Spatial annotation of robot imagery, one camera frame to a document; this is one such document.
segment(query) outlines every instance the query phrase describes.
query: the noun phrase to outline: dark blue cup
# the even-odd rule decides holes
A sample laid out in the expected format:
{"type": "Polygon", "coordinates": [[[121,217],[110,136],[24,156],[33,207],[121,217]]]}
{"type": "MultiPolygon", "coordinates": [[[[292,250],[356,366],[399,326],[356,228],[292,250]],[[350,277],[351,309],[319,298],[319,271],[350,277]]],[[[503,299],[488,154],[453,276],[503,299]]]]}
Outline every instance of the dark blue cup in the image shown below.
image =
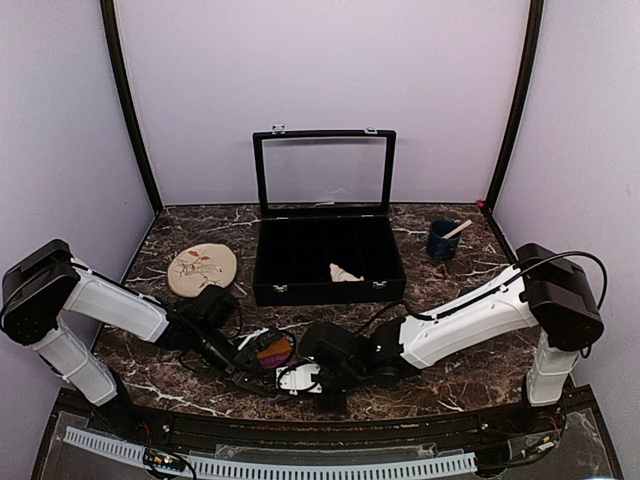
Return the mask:
{"type": "Polygon", "coordinates": [[[460,233],[449,239],[442,238],[451,230],[458,227],[453,220],[441,219],[431,223],[429,238],[427,239],[427,253],[435,260],[451,260],[456,256],[458,243],[460,243],[460,233]]]}

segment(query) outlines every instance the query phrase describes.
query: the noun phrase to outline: white wall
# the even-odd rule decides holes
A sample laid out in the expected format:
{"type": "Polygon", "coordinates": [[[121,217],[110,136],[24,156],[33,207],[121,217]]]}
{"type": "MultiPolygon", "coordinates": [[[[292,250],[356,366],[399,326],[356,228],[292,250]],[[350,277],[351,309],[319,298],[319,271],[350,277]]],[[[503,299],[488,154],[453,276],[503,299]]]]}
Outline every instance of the white wall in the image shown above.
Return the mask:
{"type": "Polygon", "coordinates": [[[639,478],[640,3],[552,0],[545,9],[496,216],[514,246],[583,249],[606,263],[605,335],[575,378],[593,386],[625,476],[639,478]]]}
{"type": "MultiPolygon", "coordinates": [[[[59,237],[120,278],[152,220],[99,2],[0,3],[0,273],[59,237]]],[[[90,341],[93,322],[75,318],[90,341]]],[[[30,477],[60,382],[0,334],[0,477],[30,477]]]]}
{"type": "Polygon", "coordinates": [[[528,0],[117,5],[165,203],[256,202],[251,133],[275,123],[396,129],[393,201],[484,198],[528,0]]]}

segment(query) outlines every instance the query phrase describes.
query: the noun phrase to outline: brown marble surface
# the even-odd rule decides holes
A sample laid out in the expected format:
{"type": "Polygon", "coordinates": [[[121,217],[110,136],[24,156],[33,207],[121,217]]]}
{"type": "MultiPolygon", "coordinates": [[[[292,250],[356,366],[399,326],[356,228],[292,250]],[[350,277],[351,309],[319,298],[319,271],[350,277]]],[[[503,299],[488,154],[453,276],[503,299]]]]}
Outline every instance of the brown marble surface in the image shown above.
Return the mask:
{"type": "MultiPolygon", "coordinates": [[[[257,205],[169,207],[146,239],[126,285],[175,301],[177,297],[166,283],[171,260],[192,245],[223,243],[238,257],[238,273],[229,288],[240,299],[245,332],[275,325],[300,338],[313,322],[326,320],[355,329],[380,309],[380,304],[257,308],[251,283],[259,222],[257,205]]],[[[484,284],[507,265],[482,214],[473,205],[396,204],[392,205],[391,224],[408,279],[405,299],[418,311],[484,284]],[[442,217],[474,221],[462,236],[457,257],[446,264],[426,255],[429,222],[442,217]]],[[[390,390],[354,390],[348,396],[349,415],[339,419],[407,418],[518,401],[520,382],[531,365],[537,338],[535,328],[508,333],[453,354],[390,390]]],[[[338,419],[314,412],[310,398],[270,405],[264,397],[238,391],[215,371],[189,372],[178,363],[178,353],[162,351],[108,326],[100,334],[95,353],[121,374],[139,405],[245,419],[338,419]]],[[[197,358],[189,355],[187,360],[194,368],[202,368],[197,358]]]]}

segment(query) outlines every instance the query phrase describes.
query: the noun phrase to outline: round plate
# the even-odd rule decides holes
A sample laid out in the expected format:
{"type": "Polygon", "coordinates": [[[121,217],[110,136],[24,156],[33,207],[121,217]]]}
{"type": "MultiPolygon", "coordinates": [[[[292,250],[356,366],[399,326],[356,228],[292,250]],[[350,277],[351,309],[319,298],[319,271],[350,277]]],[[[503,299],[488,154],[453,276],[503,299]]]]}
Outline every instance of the round plate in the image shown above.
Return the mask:
{"type": "Polygon", "coordinates": [[[169,288],[181,297],[197,297],[207,285],[227,287],[236,276],[238,261],[226,245],[203,243],[173,259],[167,272],[169,288]]]}

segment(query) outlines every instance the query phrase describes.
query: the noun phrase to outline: black pole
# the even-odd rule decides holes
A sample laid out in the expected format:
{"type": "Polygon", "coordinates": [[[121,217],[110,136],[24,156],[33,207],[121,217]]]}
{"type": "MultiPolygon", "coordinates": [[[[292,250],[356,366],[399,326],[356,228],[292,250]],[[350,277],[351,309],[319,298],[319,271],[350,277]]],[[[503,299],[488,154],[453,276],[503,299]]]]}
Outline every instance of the black pole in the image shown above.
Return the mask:
{"type": "Polygon", "coordinates": [[[140,175],[142,175],[144,187],[147,190],[151,206],[157,215],[163,208],[162,199],[160,198],[156,181],[153,178],[149,157],[147,156],[147,151],[142,141],[142,134],[140,133],[138,117],[136,116],[136,110],[133,106],[133,97],[131,95],[131,89],[129,88],[124,58],[122,57],[122,46],[120,45],[120,36],[118,35],[118,22],[116,20],[113,0],[100,0],[100,8],[102,10],[104,34],[107,38],[107,46],[109,48],[109,57],[111,58],[111,69],[113,70],[113,77],[115,78],[118,96],[120,97],[120,107],[122,108],[124,121],[127,124],[131,146],[133,147],[133,153],[136,157],[138,168],[140,169],[140,175]]]}
{"type": "Polygon", "coordinates": [[[500,154],[496,162],[496,168],[493,172],[489,192],[484,201],[484,206],[489,212],[492,212],[498,201],[500,189],[507,175],[509,160],[513,153],[513,147],[518,136],[518,128],[522,119],[529,83],[531,81],[531,72],[533,71],[533,60],[536,56],[536,47],[538,45],[538,36],[540,34],[540,25],[542,23],[542,10],[544,0],[531,0],[529,5],[529,20],[527,22],[527,31],[524,37],[524,48],[522,50],[522,58],[520,60],[520,71],[518,72],[518,80],[516,82],[516,90],[513,94],[513,102],[511,103],[511,111],[509,112],[509,120],[507,128],[504,132],[500,154]]]}

